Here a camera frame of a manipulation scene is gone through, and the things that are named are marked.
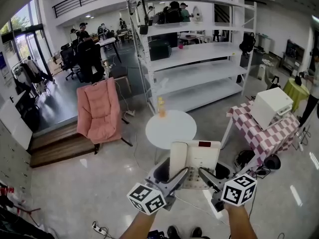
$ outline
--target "wooden platform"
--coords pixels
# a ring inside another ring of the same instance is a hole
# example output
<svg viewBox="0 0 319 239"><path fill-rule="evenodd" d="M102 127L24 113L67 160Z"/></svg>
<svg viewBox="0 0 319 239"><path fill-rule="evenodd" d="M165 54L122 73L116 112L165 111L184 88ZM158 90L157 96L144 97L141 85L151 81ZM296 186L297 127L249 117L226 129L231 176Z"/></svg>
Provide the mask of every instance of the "wooden platform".
<svg viewBox="0 0 319 239"><path fill-rule="evenodd" d="M77 121L32 140L30 166L40 167L94 152L94 144L76 132Z"/></svg>

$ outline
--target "black backpack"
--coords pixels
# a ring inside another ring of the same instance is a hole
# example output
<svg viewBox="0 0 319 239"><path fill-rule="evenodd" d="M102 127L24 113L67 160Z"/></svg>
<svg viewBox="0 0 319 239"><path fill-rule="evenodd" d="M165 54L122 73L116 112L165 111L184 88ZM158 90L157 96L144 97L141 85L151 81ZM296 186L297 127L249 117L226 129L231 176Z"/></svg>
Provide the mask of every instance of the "black backpack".
<svg viewBox="0 0 319 239"><path fill-rule="evenodd" d="M239 48L243 51L244 56L248 56L247 52L251 52L254 48L256 39L254 33L244 33L244 40L239 45Z"/></svg>

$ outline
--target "tree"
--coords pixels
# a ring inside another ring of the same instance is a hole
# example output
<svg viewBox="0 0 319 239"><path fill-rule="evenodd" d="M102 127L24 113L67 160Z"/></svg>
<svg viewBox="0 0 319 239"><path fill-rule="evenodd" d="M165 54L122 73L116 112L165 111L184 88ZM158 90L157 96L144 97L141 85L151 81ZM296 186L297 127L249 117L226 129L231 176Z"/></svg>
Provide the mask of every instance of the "tree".
<svg viewBox="0 0 319 239"><path fill-rule="evenodd" d="M29 19L25 17L20 18L17 15L14 15L11 18L11 24L12 24L12 28L14 30L19 29L19 28L23 28L29 25ZM8 23L6 23L3 28L0 30L0 34L5 34L9 32L9 25Z"/></svg>

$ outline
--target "extension cord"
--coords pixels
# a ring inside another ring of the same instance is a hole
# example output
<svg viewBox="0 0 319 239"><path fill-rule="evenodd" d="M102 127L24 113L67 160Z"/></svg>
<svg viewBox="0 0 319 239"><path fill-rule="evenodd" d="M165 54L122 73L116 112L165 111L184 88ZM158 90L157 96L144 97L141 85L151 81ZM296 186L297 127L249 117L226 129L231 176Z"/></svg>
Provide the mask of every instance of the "extension cord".
<svg viewBox="0 0 319 239"><path fill-rule="evenodd" d="M98 232L98 233L100 233L101 235L104 235L104 236L106 236L106 231L105 230L103 230L102 228L100 228L98 225L92 225L92 228L96 231L96 232Z"/></svg>
<svg viewBox="0 0 319 239"><path fill-rule="evenodd" d="M134 111L126 111L125 113L128 115L131 115L132 117L135 117L135 110Z"/></svg>

